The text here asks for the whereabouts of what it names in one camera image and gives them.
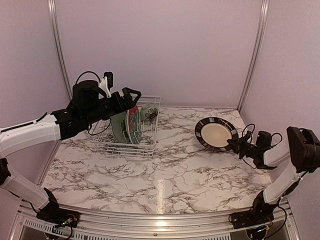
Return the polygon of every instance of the marble table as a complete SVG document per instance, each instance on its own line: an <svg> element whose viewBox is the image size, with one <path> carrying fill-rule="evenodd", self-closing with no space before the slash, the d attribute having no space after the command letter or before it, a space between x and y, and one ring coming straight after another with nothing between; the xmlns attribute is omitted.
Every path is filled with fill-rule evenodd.
<svg viewBox="0 0 320 240"><path fill-rule="evenodd" d="M65 140L43 187L76 207L152 214L187 214L250 207L271 179L233 152L212 152L195 138L205 117L245 127L237 110L162 107L153 158L96 153L87 133Z"/></svg>

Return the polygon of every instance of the white wire dish rack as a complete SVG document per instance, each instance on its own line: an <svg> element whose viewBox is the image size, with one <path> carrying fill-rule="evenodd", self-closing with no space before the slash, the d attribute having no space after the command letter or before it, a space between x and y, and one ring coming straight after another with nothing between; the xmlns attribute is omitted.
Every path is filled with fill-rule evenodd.
<svg viewBox="0 0 320 240"><path fill-rule="evenodd" d="M143 104L149 103L155 105L160 111L160 101L161 98L159 96L143 95L137 102L137 106L140 111ZM113 135L112 126L108 127L110 120L100 120L94 126L92 126L93 130L90 131L92 135L89 136L89 141L93 143L95 151L98 153L128 157L152 158L157 143L158 122L159 114L153 120L142 121L139 131L139 134L141 134L139 144L131 144L117 142Z"/></svg>

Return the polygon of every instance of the white wall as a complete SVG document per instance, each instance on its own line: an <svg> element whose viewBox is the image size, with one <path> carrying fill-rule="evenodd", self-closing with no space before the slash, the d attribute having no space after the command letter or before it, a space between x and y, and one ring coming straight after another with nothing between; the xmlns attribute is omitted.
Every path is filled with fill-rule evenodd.
<svg viewBox="0 0 320 240"><path fill-rule="evenodd" d="M320 2L270 1L254 79L241 113L260 130L307 128L320 138ZM276 178L283 169L270 172ZM320 236L320 169L289 196L302 240Z"/></svg>
<svg viewBox="0 0 320 240"><path fill-rule="evenodd" d="M128 86L159 95L163 105L237 108L261 5L261 0L57 0L71 85L84 70L100 75L108 70L117 90Z"/></svg>
<svg viewBox="0 0 320 240"><path fill-rule="evenodd" d="M34 120L65 108L62 82L51 31L48 2L0 2L0 128ZM22 175L35 182L53 143L41 144L8 157ZM7 240L20 201L0 189L0 240Z"/></svg>

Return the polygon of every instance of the rack wire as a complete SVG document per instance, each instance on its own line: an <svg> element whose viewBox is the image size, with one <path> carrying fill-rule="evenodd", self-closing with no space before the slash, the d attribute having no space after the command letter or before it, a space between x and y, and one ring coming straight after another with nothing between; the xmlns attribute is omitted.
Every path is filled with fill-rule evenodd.
<svg viewBox="0 0 320 240"><path fill-rule="evenodd" d="M143 104L149 103L155 105L160 111L160 101L161 98L159 96L143 95L137 102L137 106L140 111ZM109 121L100 120L92 126L93 131L91 132L92 135L89 136L89 141L93 144L96 152L108 155L152 158L157 143L159 114L150 121L141 122L140 132L135 133L135 135L141 134L139 144L117 142L112 132L112 126L108 127Z"/></svg>

